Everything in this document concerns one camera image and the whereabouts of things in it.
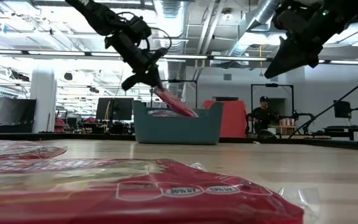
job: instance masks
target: teal plastic bin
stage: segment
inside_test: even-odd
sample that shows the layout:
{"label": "teal plastic bin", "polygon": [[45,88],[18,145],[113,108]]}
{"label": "teal plastic bin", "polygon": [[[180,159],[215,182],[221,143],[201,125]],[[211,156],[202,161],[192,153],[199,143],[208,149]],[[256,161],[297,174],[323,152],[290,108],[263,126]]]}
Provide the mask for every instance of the teal plastic bin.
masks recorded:
{"label": "teal plastic bin", "polygon": [[152,144],[207,144],[219,142],[223,104],[215,103],[210,110],[195,110],[198,118],[156,117],[141,101],[133,101],[136,141]]}

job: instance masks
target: white pillar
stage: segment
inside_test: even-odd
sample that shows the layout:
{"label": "white pillar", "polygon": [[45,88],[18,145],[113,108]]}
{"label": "white pillar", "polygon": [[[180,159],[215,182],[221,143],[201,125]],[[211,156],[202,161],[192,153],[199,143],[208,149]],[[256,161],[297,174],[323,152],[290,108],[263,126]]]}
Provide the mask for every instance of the white pillar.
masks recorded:
{"label": "white pillar", "polygon": [[30,98],[36,99],[33,133],[55,129],[57,78],[52,60],[36,60]]}

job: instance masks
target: person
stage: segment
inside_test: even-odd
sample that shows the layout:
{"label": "person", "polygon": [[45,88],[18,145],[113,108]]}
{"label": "person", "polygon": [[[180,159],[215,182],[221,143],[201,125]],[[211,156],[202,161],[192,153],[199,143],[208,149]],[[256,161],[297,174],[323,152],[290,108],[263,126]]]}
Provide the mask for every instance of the person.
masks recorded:
{"label": "person", "polygon": [[260,130],[267,129],[271,121],[278,120],[277,113],[269,108],[269,98],[267,96],[260,97],[259,103],[260,107],[255,108],[246,116],[247,121],[249,121],[249,118],[252,118],[256,133]]}

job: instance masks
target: red partition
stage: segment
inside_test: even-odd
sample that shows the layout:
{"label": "red partition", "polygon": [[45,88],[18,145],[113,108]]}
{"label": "red partition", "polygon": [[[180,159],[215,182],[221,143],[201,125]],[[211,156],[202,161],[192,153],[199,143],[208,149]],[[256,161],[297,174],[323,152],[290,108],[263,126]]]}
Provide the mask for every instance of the red partition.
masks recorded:
{"label": "red partition", "polygon": [[[204,109],[210,109],[214,100],[206,100]],[[221,138],[244,138],[246,123],[246,105],[243,101],[222,101],[223,117]]]}

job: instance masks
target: red plastic package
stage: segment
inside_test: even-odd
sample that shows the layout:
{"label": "red plastic package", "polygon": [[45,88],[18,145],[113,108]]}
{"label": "red plastic package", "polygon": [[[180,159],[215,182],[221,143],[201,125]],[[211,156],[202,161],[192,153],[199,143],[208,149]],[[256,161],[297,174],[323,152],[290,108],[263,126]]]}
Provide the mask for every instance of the red plastic package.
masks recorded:
{"label": "red plastic package", "polygon": [[66,151],[66,148],[44,146],[37,142],[0,141],[0,159],[50,159]]}
{"label": "red plastic package", "polygon": [[189,116],[192,118],[198,117],[197,114],[186,107],[186,104],[184,104],[182,101],[180,101],[179,98],[177,98],[174,94],[169,92],[168,90],[161,90],[159,88],[154,88],[154,93],[161,98],[164,103],[169,105],[171,109],[175,112],[177,112],[180,115],[183,116]]}
{"label": "red plastic package", "polygon": [[0,224],[302,224],[265,187],[169,160],[0,161]]}

